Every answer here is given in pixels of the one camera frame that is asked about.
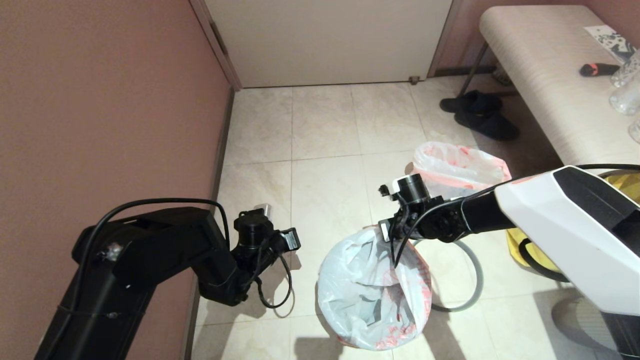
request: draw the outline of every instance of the trash bag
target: trash bag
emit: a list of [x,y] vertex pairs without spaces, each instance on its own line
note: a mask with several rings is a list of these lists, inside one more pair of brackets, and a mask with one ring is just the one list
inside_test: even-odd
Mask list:
[[327,254],[318,278],[318,304],[339,339],[389,350],[422,332],[431,311],[429,268],[411,243],[394,269],[380,228],[368,227]]
[[484,151],[442,142],[426,142],[413,154],[411,174],[420,174],[432,197],[469,196],[511,180],[504,160]]

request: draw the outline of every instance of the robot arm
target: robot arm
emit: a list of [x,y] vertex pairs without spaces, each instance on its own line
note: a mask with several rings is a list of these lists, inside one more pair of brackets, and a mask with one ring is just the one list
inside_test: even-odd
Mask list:
[[563,167],[449,202],[431,198],[419,175],[380,190],[401,205],[380,222],[387,241],[411,229],[452,242],[519,227],[601,311],[640,316],[640,207],[589,172]]
[[94,227],[88,227],[72,251],[78,264],[89,254],[82,286],[80,266],[35,359],[124,359],[156,286],[189,267],[198,276],[201,296],[228,306],[245,301],[252,282],[260,286],[258,275],[284,252],[300,248],[295,228],[274,230],[266,213],[240,213],[233,250],[211,212],[200,208],[108,222],[93,241]]

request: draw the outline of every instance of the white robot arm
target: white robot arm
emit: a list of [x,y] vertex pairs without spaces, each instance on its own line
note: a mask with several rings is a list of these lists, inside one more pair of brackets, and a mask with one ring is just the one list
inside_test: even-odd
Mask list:
[[380,193],[400,204],[379,222],[385,241],[402,240],[397,259],[410,238],[519,227],[601,310],[619,348],[640,354],[640,206],[600,177],[567,166],[445,201],[410,175]]

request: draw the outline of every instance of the glass cup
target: glass cup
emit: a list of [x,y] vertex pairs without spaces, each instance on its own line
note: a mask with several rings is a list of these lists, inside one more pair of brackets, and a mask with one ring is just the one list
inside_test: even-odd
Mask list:
[[636,121],[629,126],[629,135],[631,135],[631,138],[637,143],[640,143],[640,118],[636,119]]
[[620,69],[611,76],[611,83],[616,88],[625,86],[634,75],[640,70],[640,50],[634,54],[620,66]]
[[614,109],[625,115],[635,115],[640,110],[640,76],[613,92],[609,102]]

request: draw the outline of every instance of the tile floor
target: tile floor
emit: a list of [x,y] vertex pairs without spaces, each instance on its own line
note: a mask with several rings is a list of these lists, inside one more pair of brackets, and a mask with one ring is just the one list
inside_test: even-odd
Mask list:
[[[324,255],[397,210],[377,188],[404,175],[422,142],[482,149],[504,158],[514,176],[561,165],[519,97],[504,98],[503,113],[522,130],[515,142],[497,143],[457,125],[438,102],[452,97],[462,81],[262,88],[236,95],[218,200],[230,216],[270,203],[275,226],[295,226],[302,248],[288,258],[294,295],[280,309],[266,309],[254,287],[237,307],[200,300],[194,359],[603,359],[554,328],[550,307],[572,290],[522,270],[509,256],[504,232],[465,240],[484,267],[480,302],[461,313],[432,311],[424,335],[405,346],[386,352],[344,347],[320,314],[316,280]],[[471,88],[504,89],[496,86],[479,76]],[[417,249],[429,263],[439,301],[455,305],[471,295],[475,273],[459,248],[423,241]],[[272,266],[261,278],[267,298],[280,301],[287,289],[282,267]]]

